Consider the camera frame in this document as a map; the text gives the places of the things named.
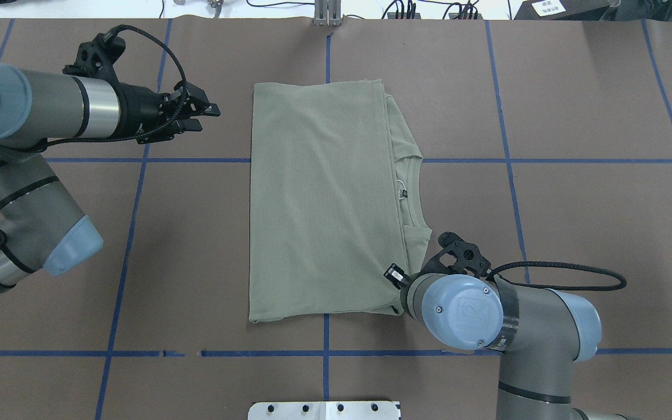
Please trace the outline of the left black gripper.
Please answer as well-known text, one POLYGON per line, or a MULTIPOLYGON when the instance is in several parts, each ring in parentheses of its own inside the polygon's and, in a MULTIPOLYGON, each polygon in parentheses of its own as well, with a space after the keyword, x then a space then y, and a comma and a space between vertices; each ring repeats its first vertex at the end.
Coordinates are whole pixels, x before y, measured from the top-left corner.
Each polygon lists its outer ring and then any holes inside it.
POLYGON ((117 95, 120 104, 119 140, 131 138, 139 144, 169 141, 187 131, 203 130, 199 120, 182 120, 182 117, 221 116, 219 106, 209 101, 202 88, 190 82, 176 83, 173 93, 155 93, 147 87, 118 85, 117 95), (180 110, 177 119, 170 120, 176 109, 180 110), (166 122, 166 127, 150 134, 166 122))

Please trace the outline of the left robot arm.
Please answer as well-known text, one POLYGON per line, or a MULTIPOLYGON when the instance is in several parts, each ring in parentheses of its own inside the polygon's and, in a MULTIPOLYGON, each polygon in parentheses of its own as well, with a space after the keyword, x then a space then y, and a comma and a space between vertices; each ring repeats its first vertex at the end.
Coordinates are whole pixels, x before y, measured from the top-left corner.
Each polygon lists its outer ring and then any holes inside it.
POLYGON ((0 63, 0 295, 39 270, 67 273, 103 247, 45 149, 169 141, 201 131, 198 117, 220 114, 192 83, 156 93, 120 82, 106 59, 67 65, 62 74, 0 63))

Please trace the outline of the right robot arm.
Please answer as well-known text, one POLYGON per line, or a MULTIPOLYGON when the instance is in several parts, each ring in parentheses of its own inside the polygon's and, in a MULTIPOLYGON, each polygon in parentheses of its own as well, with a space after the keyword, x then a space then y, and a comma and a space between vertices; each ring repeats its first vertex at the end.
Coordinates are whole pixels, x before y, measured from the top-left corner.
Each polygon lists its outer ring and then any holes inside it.
POLYGON ((572 404, 573 369, 598 350, 602 325, 585 298, 515 285, 496 276, 408 276, 391 265, 384 277, 404 311, 438 341, 458 350, 500 353, 498 419, 625 419, 572 404))

